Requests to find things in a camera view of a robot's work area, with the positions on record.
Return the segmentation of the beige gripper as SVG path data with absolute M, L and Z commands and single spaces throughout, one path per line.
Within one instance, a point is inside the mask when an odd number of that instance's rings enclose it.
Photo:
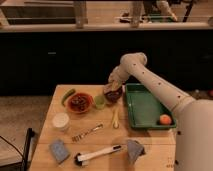
M 109 90 L 116 91 L 123 85 L 123 80 L 119 77 L 119 67 L 115 67 L 108 78 Z

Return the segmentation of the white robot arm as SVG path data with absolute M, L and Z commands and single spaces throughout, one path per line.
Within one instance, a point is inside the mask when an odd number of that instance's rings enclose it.
M 144 53 L 128 53 L 109 75 L 110 83 L 134 76 L 178 120 L 174 171 L 213 171 L 213 100 L 195 99 L 145 67 Z

